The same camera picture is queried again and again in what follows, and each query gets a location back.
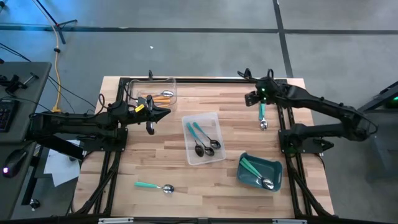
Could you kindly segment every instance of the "yellow tag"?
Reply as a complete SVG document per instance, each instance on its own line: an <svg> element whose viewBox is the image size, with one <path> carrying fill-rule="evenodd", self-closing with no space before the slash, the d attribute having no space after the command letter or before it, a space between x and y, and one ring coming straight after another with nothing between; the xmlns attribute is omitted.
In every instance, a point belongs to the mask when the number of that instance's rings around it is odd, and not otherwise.
<svg viewBox="0 0 398 224"><path fill-rule="evenodd" d="M142 110L145 106L144 105L139 105L136 109L134 109L136 111L136 113L140 110Z"/></svg>

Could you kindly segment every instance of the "teal bowl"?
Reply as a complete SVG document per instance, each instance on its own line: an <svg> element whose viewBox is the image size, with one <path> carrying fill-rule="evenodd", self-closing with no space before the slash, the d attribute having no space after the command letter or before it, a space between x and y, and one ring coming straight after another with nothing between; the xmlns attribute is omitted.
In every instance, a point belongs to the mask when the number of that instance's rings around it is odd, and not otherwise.
<svg viewBox="0 0 398 224"><path fill-rule="evenodd" d="M241 161L242 158L246 158L264 178L268 178L273 181L274 188L272 190L267 190L276 192L280 189L280 186L282 185L283 167L279 161L272 162L266 159L250 156L247 153L243 153L239 158L239 161ZM238 165L236 177L244 184L265 189L259 182L259 178L246 170L241 164Z"/></svg>

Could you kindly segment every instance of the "white paper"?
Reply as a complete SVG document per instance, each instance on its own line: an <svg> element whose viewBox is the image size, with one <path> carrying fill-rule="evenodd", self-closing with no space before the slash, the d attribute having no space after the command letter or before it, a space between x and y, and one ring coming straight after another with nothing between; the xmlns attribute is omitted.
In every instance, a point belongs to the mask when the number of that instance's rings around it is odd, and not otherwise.
<svg viewBox="0 0 398 224"><path fill-rule="evenodd" d="M79 141L70 140L69 142L79 145ZM79 176L80 166L78 160L71 161L57 151L50 149L47 162L44 167L44 174L52 174L54 186L63 184Z"/></svg>

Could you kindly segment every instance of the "concrete floor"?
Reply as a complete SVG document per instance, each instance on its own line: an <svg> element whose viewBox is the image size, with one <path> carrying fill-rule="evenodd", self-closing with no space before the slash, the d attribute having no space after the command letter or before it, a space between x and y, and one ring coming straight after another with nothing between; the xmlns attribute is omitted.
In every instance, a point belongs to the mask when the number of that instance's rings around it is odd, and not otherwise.
<svg viewBox="0 0 398 224"><path fill-rule="evenodd" d="M58 22L78 26L276 29L272 0L71 0L42 1ZM279 0L285 29L398 29L398 2L391 0ZM47 24L29 0L8 0L0 22ZM105 75L236 76L250 67L261 77L273 68L286 77L278 34L66 32L59 70L62 85L94 103ZM355 107L398 79L398 35L286 35L292 71L317 96ZM31 60L53 62L52 32L0 31L0 42ZM4 60L21 61L0 50ZM40 103L52 107L56 91L46 85ZM90 107L70 100L77 113ZM70 110L66 102L61 107ZM315 124L334 122L313 113ZM343 218L397 222L398 183L369 184L368 142L333 139L325 153L326 175L335 213ZM14 218L64 215L73 180L59 188L38 184L36 212L16 207Z"/></svg>

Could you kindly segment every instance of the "butcher block tabletop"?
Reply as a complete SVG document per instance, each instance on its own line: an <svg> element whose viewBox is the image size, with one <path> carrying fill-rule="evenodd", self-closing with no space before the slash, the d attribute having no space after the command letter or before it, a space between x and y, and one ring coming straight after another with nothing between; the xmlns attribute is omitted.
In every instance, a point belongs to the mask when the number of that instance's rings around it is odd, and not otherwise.
<svg viewBox="0 0 398 224"><path fill-rule="evenodd" d="M104 77L101 93L106 104L116 99L119 79ZM301 78L288 83L305 88ZM266 106L268 129L259 129L258 105L247 107L244 95L254 91L250 83L178 83L176 110L155 125L150 136L145 124L129 125L126 150L121 154L112 216L125 217L213 217L213 218L293 218L285 157L280 152L280 129L275 105ZM182 117L215 111L221 126L226 159L191 166L187 162ZM293 109L296 123L313 125L310 110ZM242 153L279 161L284 167L278 192L257 189L236 178ZM81 166L75 190L78 210L98 186L104 152L93 152ZM333 213L325 171L319 157L302 154L308 188L326 211ZM171 184L175 192L135 187L135 181ZM298 186L300 208L304 211ZM103 206L109 184L104 190Z"/></svg>

